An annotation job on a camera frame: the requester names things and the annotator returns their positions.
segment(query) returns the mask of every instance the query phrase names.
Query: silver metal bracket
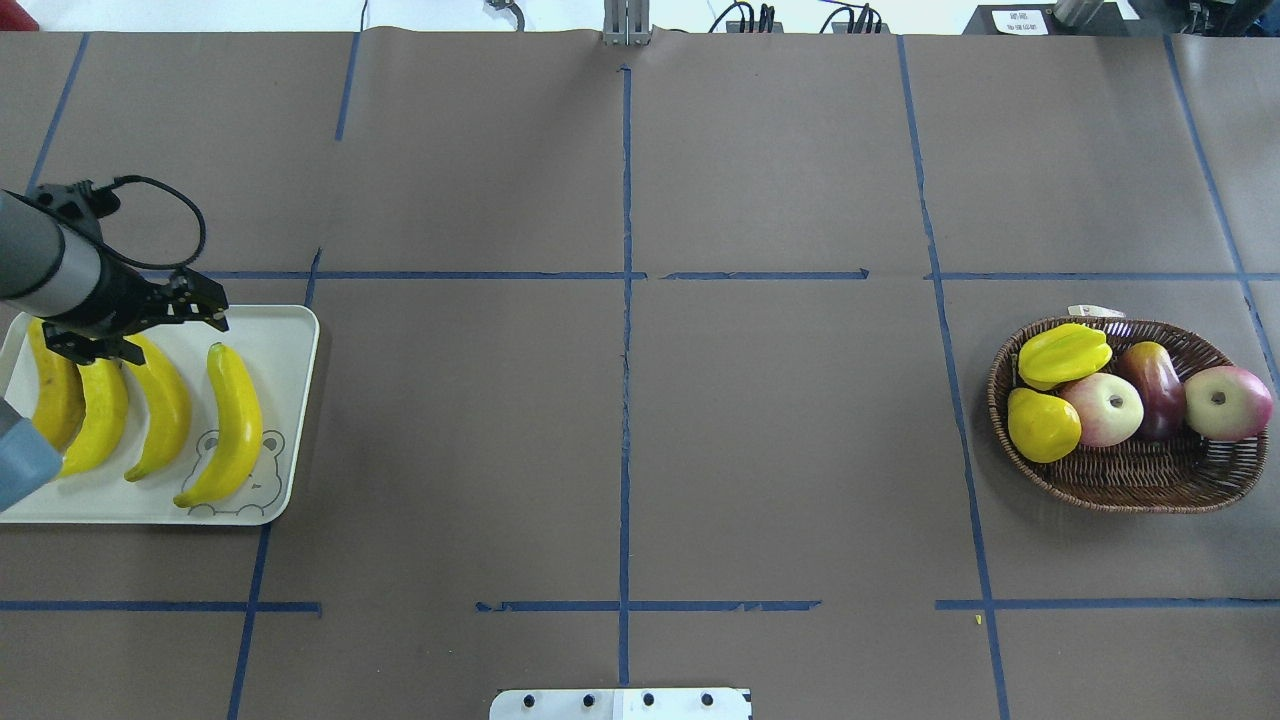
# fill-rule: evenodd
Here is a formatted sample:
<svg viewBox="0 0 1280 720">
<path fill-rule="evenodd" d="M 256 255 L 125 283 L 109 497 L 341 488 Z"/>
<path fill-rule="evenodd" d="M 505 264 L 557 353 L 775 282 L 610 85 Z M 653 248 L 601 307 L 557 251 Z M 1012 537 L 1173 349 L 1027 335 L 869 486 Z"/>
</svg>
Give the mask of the silver metal bracket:
<svg viewBox="0 0 1280 720">
<path fill-rule="evenodd" d="M 623 688 L 504 691 L 489 720 L 751 720 L 751 691 Z"/>
<path fill-rule="evenodd" d="M 649 0 L 604 0 L 605 45 L 649 45 Z"/>
</svg>

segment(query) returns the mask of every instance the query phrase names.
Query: white floor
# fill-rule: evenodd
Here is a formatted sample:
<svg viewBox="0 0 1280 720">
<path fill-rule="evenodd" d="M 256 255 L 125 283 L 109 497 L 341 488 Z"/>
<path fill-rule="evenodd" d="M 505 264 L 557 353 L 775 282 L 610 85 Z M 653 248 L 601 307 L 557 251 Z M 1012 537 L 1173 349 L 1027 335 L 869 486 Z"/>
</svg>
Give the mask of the white floor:
<svg viewBox="0 0 1280 720">
<path fill-rule="evenodd" d="M 1137 17 L 1126 0 L 1117 1 L 1121 14 Z M 362 0 L 19 0 L 19 4 L 49 31 L 352 31 L 360 27 Z M 518 4 L 530 31 L 603 26 L 603 0 L 518 0 Z M 653 0 L 650 19 L 660 27 L 707 32 L 727 5 L 727 0 Z M 818 32 L 835 9 L 820 0 L 778 0 L 773 5 L 787 32 Z M 959 35 L 975 5 L 965 0 L 873 0 L 884 22 L 899 33 Z M 509 13 L 495 12 L 484 0 L 370 0 L 367 24 L 424 31 L 515 27 Z"/>
</svg>

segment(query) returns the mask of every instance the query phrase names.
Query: brown woven basket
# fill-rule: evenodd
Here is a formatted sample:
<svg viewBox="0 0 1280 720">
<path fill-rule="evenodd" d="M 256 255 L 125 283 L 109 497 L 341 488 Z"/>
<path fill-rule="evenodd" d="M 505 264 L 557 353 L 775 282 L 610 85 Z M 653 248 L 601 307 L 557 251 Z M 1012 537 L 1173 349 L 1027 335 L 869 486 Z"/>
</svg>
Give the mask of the brown woven basket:
<svg viewBox="0 0 1280 720">
<path fill-rule="evenodd" d="M 1196 373 L 1231 361 L 1196 333 L 1167 323 L 1129 318 L 1047 318 L 1018 331 L 996 354 L 987 377 L 987 410 L 1005 454 L 1053 497 L 1103 512 L 1210 512 L 1244 497 L 1262 475 L 1267 433 L 1239 442 L 1208 441 L 1185 425 L 1167 442 L 1130 438 L 1112 447 L 1078 447 L 1055 462 L 1032 462 L 1009 439 L 1009 393 L 1018 387 L 1015 360 L 1023 343 L 1062 323 L 1107 333 L 1115 350 L 1103 368 L 1130 346 L 1153 341 L 1165 346 L 1184 382 Z"/>
</svg>

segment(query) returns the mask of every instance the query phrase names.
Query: banana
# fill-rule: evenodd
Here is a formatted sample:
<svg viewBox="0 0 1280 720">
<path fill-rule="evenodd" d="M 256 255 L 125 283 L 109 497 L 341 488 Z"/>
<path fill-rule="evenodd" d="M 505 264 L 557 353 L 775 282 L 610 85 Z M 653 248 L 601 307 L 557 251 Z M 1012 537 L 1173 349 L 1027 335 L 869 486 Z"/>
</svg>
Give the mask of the banana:
<svg viewBox="0 0 1280 720">
<path fill-rule="evenodd" d="M 31 424 L 55 450 L 61 450 L 76 436 L 84 419 L 84 392 L 81 389 L 76 364 L 45 346 L 44 322 L 38 318 L 27 325 L 27 342 L 36 357 L 40 397 Z"/>
<path fill-rule="evenodd" d="M 174 496 L 178 507 L 216 502 L 236 492 L 262 450 L 262 407 L 244 361 L 219 342 L 209 348 L 206 365 L 218 402 L 218 447 L 196 483 Z"/>
<path fill-rule="evenodd" d="M 115 360 L 95 360 L 77 365 L 84 386 L 84 424 L 63 456 L 59 478 L 92 470 L 120 443 L 124 419 L 129 414 L 129 392 Z"/>
<path fill-rule="evenodd" d="M 147 437 L 142 441 L 142 457 L 124 473 L 124 479 L 140 480 L 164 468 L 182 452 L 191 432 L 191 393 L 169 356 L 150 338 L 141 334 L 125 340 L 142 348 L 145 365 L 125 363 L 142 387 L 147 401 Z"/>
</svg>

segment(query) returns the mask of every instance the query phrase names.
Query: red and white apple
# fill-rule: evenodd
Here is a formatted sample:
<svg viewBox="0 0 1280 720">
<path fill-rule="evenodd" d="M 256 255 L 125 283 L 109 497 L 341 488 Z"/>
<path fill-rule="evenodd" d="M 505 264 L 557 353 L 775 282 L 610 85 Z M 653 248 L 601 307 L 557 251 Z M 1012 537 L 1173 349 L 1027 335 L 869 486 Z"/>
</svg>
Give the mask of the red and white apple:
<svg viewBox="0 0 1280 720">
<path fill-rule="evenodd" d="M 1244 368 L 1208 368 L 1184 384 L 1187 424 L 1208 439 L 1234 442 L 1253 437 L 1271 419 L 1271 392 Z"/>
<path fill-rule="evenodd" d="M 1059 397 L 1080 416 L 1080 445 L 1110 447 L 1138 432 L 1142 398 L 1129 380 L 1110 373 L 1093 373 L 1062 386 Z"/>
</svg>

